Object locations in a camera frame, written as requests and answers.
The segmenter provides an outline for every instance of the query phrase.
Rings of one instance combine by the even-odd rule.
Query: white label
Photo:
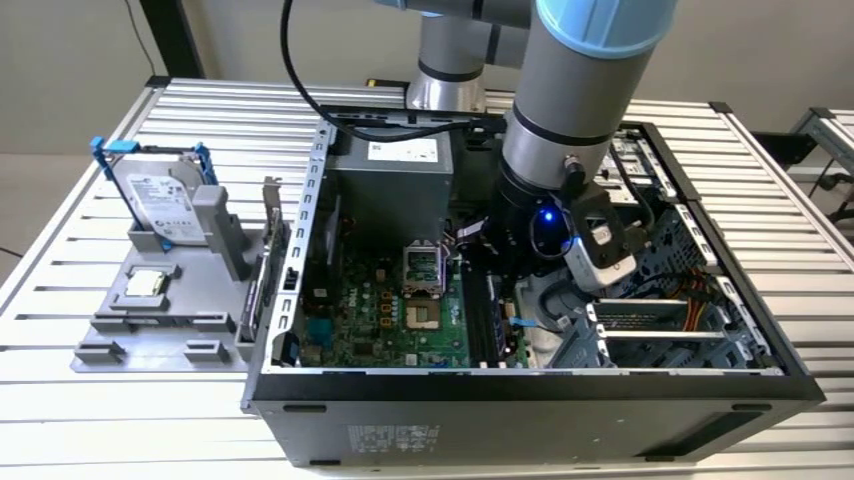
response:
[[[354,453],[431,453],[439,425],[349,425]]]
[[[435,138],[417,138],[406,142],[369,143],[369,160],[386,162],[439,163],[439,147]]]
[[[175,244],[205,242],[205,232],[185,184],[170,176],[127,176],[137,203],[155,232]]]

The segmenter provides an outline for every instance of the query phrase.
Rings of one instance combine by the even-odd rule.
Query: black cable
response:
[[[573,235],[573,224],[570,222],[570,217],[569,215],[564,212],[564,209],[561,209],[561,217],[564,218],[564,224],[566,225],[566,230],[570,234],[570,241],[565,242],[566,245],[564,245],[561,247],[561,251],[558,253],[544,253],[542,250],[540,249],[540,246],[537,245],[537,232],[536,232],[536,224],[537,224],[537,217],[540,216],[540,210],[534,212],[534,215],[532,216],[532,221],[529,222],[529,241],[532,242],[532,250],[534,250],[534,255],[537,255],[537,257],[542,260],[560,260],[561,258],[564,258],[566,256],[568,253],[570,253],[570,249],[573,248],[573,242],[576,241],[576,236]]]
[[[632,195],[636,197],[636,200],[638,200],[638,203],[641,204],[641,208],[644,208],[644,214],[646,216],[646,221],[644,222],[644,230],[646,230],[648,233],[652,233],[653,227],[656,226],[656,213],[653,212],[653,207],[650,207],[650,204],[648,203],[646,199],[641,195],[641,192],[638,192],[636,184],[633,183],[632,178],[629,177],[629,172],[626,172],[626,166],[624,165],[624,162],[620,159],[620,155],[617,154],[617,149],[614,148],[614,144],[609,146],[609,153],[612,154],[612,160],[614,160],[614,166],[617,167],[620,176],[624,179],[624,182],[626,183],[626,188],[629,189],[629,192],[632,193]]]
[[[842,220],[849,220],[850,218],[854,218],[854,209],[842,211],[837,210],[834,213],[828,215],[828,220],[830,220],[830,223],[834,225]]]
[[[833,165],[833,162],[834,162],[834,159],[832,158],[828,161],[828,165],[825,165],[825,170],[822,170],[822,173],[818,175],[818,178],[816,179],[816,183],[813,184],[813,188],[810,189],[810,194],[808,195],[808,197],[813,198],[813,194],[816,193],[816,189],[818,188],[818,182],[821,182],[822,177],[828,173],[828,170],[830,170],[830,166]]]
[[[14,257],[24,258],[24,255],[22,255],[20,253],[18,253],[15,250],[10,250],[10,249],[8,249],[8,248],[6,248],[6,247],[0,247],[0,252],[3,252],[3,253],[8,253],[8,254],[10,254],[10,255],[12,255]]]
[[[350,128],[350,126],[347,126],[338,118],[330,115],[330,113],[318,104],[315,99],[311,98],[309,90],[306,90],[306,86],[303,85],[303,82],[297,75],[297,69],[294,68],[294,61],[291,59],[291,44],[289,41],[293,6],[294,0],[285,0],[285,4],[282,5],[282,20],[279,22],[279,43],[282,47],[282,60],[285,61],[285,69],[289,72],[289,76],[291,77],[291,81],[294,82],[294,87],[297,87],[303,100],[306,100],[306,103],[309,103],[314,111],[318,112],[318,115],[321,115],[321,117],[327,122],[330,122],[335,126],[335,128],[367,142],[391,143],[405,140],[413,140],[415,138],[423,138],[441,132],[447,132],[450,130],[462,130],[473,128],[476,126],[473,122],[446,123],[445,125],[441,125],[438,127],[423,128],[413,133],[403,133],[401,135],[371,135],[369,133],[361,132],[355,128]]]
[[[624,292],[624,294],[620,296],[620,298],[630,298],[636,294],[638,289],[641,289],[641,287],[644,285],[646,285],[650,282],[654,282],[656,280],[661,280],[664,278],[676,279],[676,280],[698,280],[698,281],[702,281],[702,282],[708,281],[706,277],[704,277],[701,275],[693,275],[690,273],[672,273],[672,272],[660,273],[658,275],[653,275],[652,277],[645,279],[641,283],[638,283],[632,288],[632,290],[628,290],[626,292]]]
[[[134,34],[137,35],[137,41],[139,42],[139,48],[143,49],[143,53],[146,54],[146,60],[149,60],[149,66],[151,67],[151,75],[157,75],[155,72],[155,62],[151,61],[151,55],[149,55],[149,49],[146,48],[146,44],[143,43],[143,37],[139,35],[139,29],[137,28],[137,19],[134,18],[134,10],[131,9],[130,0],[125,0],[125,6],[129,7],[129,16],[131,17],[131,26],[134,27]]]
[[[573,280],[570,279],[564,278],[558,280],[556,283],[544,288],[544,291],[540,292],[540,296],[537,297],[537,306],[540,307],[544,316],[553,322],[557,322],[561,319],[562,315],[558,315],[552,310],[549,310],[549,305],[546,303],[549,302],[549,298],[556,293],[561,292],[561,290],[564,289],[570,288],[570,283],[573,283]]]

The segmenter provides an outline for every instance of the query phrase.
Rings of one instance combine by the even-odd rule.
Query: aluminum extrusion table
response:
[[[401,107],[394,88],[313,88],[322,103]],[[505,111],[513,94],[493,93]],[[329,476],[854,478],[854,251],[733,114],[633,102],[656,123],[828,402],[697,465],[337,469]],[[147,87],[113,138],[214,152],[230,210],[261,228],[265,176],[294,215],[317,115],[291,86],[175,79]],[[77,374],[73,349],[130,248],[129,212],[87,170],[0,289],[0,471],[16,478],[301,478],[237,373]]]

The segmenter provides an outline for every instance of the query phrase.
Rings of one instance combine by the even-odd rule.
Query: power cable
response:
[[[816,179],[816,183],[813,184],[813,188],[810,189],[810,194],[808,195],[808,197],[813,198],[813,194],[816,193],[816,189],[818,188],[818,184],[822,181],[822,177],[828,173],[828,170],[830,170],[830,165],[833,165],[833,162],[834,162],[834,159],[832,158],[828,161],[828,165],[825,165],[825,169],[822,170],[822,173],[818,175],[818,178]]]
[[[146,48],[146,44],[143,43],[143,37],[139,35],[139,29],[137,28],[137,18],[134,18],[134,10],[131,9],[130,0],[125,0],[125,6],[129,7],[129,16],[131,17],[131,26],[134,27],[134,35],[137,35],[137,41],[139,42],[139,48],[143,49],[143,53],[146,54],[146,60],[149,60],[149,66],[151,67],[151,75],[157,75],[155,72],[155,62],[151,61],[151,55],[149,54],[149,49]]]
[[[24,258],[24,255],[22,255],[20,253],[18,253],[15,250],[10,250],[10,249],[8,249],[8,248],[6,248],[6,247],[0,247],[0,252],[3,252],[3,253],[8,253],[8,254],[10,254],[10,255],[12,255],[14,257]]]
[[[446,123],[438,127],[423,128],[417,130],[413,133],[403,133],[401,135],[371,135],[369,133],[361,132],[355,128],[350,128],[338,118],[335,118],[326,109],[321,106],[321,104],[315,101],[306,90],[306,86],[299,79],[299,75],[297,74],[297,68],[294,67],[294,61],[291,59],[291,43],[289,40],[290,33],[290,22],[291,22],[291,7],[294,6],[294,0],[285,0],[285,4],[282,5],[282,19],[279,22],[279,43],[282,47],[282,60],[285,61],[285,69],[289,72],[289,76],[291,77],[291,82],[294,82],[294,87],[297,87],[297,91],[299,92],[303,100],[311,106],[314,111],[321,115],[321,117],[335,126],[342,132],[349,135],[367,141],[377,143],[391,143],[391,142],[402,142],[405,140],[414,140],[417,138],[423,138],[430,135],[435,135],[437,133],[447,132],[450,130],[463,130],[473,128],[476,124],[473,122],[457,122],[457,123]]]

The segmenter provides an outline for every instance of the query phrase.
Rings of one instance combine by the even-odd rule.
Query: black connector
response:
[[[294,267],[289,267],[287,272],[285,273],[285,289],[295,290],[297,289],[297,280],[299,279],[299,272],[294,270]]]

